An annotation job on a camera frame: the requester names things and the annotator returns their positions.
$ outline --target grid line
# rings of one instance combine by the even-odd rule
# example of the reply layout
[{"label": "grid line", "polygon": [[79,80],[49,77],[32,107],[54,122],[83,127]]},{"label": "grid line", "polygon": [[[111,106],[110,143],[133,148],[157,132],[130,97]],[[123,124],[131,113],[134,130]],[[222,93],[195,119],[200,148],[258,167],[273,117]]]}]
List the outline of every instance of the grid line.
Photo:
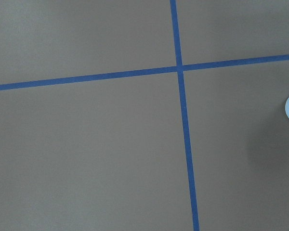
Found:
[{"label": "grid line", "polygon": [[[280,62],[280,61],[289,61],[289,54],[265,56],[265,57],[258,57],[258,58],[248,58],[248,59],[218,61],[218,62],[210,62],[210,63],[186,64],[186,65],[182,65],[181,68],[183,71],[192,71],[192,70],[210,69],[210,68],[217,68],[217,67],[261,64],[261,63]],[[0,84],[0,90],[12,90],[12,89],[19,89],[19,88],[32,88],[32,87],[42,87],[42,86],[57,85],[57,84],[95,81],[95,80],[102,80],[102,79],[113,79],[113,78],[123,78],[123,77],[154,75],[154,74],[162,74],[162,73],[172,73],[172,72],[177,72],[177,70],[178,70],[178,66],[167,66],[167,67],[158,67],[158,68],[142,69],[142,70],[94,74],[94,75],[87,75],[87,76],[64,77],[64,78],[53,78],[53,79],[45,79],[45,80],[27,81],[27,82],[7,83],[7,84]]]},{"label": "grid line", "polygon": [[196,187],[195,187],[194,168],[193,168],[193,156],[192,156],[192,148],[191,148],[191,141],[190,141],[190,135],[189,135],[188,113],[187,113],[187,105],[186,105],[184,73],[183,73],[180,32],[179,32],[179,22],[178,22],[176,1],[170,0],[170,6],[171,6],[171,19],[172,19],[172,29],[173,29],[173,41],[174,41],[174,48],[175,48],[174,50],[175,50],[175,57],[176,57],[176,63],[177,63],[178,87],[179,87],[179,95],[180,95],[181,116],[182,116],[182,126],[183,126],[183,135],[184,135],[184,146],[185,146],[189,194],[190,194],[191,209],[192,209],[193,228],[194,228],[194,231],[199,231]]}]

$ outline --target gray floor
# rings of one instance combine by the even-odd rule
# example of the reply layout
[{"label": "gray floor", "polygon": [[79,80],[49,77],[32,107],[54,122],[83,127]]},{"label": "gray floor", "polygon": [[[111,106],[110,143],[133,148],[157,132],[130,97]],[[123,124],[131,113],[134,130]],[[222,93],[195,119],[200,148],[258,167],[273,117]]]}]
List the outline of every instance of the gray floor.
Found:
[{"label": "gray floor", "polygon": [[185,73],[201,230],[289,230],[289,61]]},{"label": "gray floor", "polygon": [[[184,64],[289,54],[289,0],[177,1]],[[0,84],[176,65],[168,0],[0,0]],[[201,231],[289,231],[289,61],[186,71]],[[192,231],[176,73],[0,91],[0,231]]]}]

